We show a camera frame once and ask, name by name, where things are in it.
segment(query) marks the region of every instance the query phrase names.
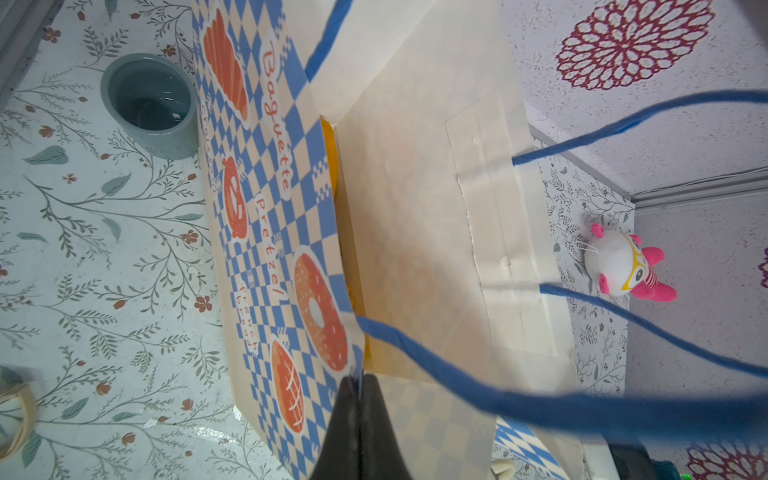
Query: teal ceramic cup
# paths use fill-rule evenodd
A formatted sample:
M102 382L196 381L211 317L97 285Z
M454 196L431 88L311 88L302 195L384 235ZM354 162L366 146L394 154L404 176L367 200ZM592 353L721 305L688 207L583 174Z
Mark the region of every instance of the teal ceramic cup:
M148 53L113 61L101 77L101 100L125 132L160 158L197 151L197 96L189 75Z

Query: plush toy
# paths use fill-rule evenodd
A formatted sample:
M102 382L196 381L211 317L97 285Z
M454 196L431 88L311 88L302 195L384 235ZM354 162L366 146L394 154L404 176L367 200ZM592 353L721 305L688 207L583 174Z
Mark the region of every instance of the plush toy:
M584 249L584 265L606 295L632 292L639 299L673 302L677 291L659 281L654 265L664 260L661 248L640 249L640 237L592 225L595 238Z

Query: checkered paper bag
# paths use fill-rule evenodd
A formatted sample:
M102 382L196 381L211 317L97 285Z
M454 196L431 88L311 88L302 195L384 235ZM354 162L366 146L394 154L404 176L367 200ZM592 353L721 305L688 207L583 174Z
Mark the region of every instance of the checkered paper bag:
M499 386L555 391L570 374L564 326L545 318L546 312L564 311L567 318L564 303L545 303L525 291L513 296L514 304L499 302L467 281L474 276L477 283L478 273L481 282L487 280L478 256L486 246L475 245L473 255L466 240L468 218L485 228L468 199L489 186L459 188L457 172L461 183L462 169L475 160L456 149L473 128L468 118L486 122L474 127L486 129L480 133L491 141L516 134L520 124L499 133L487 112L509 119L505 109L519 93L507 87L494 93L482 75L464 72L462 88L475 80L480 88L445 102L440 98L450 92L429 74L441 78L441 70L458 68L457 58L441 59L454 49L443 25L488 23L495 8L485 0L480 9L458 0L353 2L310 82L308 57L331 14L313 5L325 3L193 2L201 152L220 247L214 246L214 260L235 403L292 476L308 478L339 381L360 376L365 363L366 370L387 374L379 375L382 392L414 478L482 478L496 419L432 383L391 347L370 342L366 356L355 311L364 305L372 318ZM467 36L465 49L488 42ZM491 44L498 47L500 38ZM436 63L417 60L423 55ZM498 56L476 55L470 67ZM403 62L415 62L411 73L403 74ZM427 67L423 78L419 62ZM508 66L494 71L506 83ZM410 111L396 110L403 106ZM336 124L343 158L336 204L319 113ZM534 174L519 175L530 184ZM541 207L525 200L522 190L513 193L522 199L519 211ZM521 269L519 260L536 257L536 245L547 242L527 234L513 240L527 243L505 257L505 269L530 276L535 268L527 262ZM554 268L556 275L552 265L539 260L537 271L551 276ZM520 335L499 328L509 313L518 319L512 331Z

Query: floral tablecloth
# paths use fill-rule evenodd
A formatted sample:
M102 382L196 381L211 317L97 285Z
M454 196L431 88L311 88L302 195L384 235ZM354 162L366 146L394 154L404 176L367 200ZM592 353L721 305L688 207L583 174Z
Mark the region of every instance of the floral tablecloth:
M289 478L233 413L197 159L149 155L98 91L131 52L190 71L190 31L185 4L67 0L0 114L0 388L30 382L39 411L0 477ZM563 281L596 293L575 239L633 206L562 157L541 172ZM626 323L571 316L580 388L621 393Z

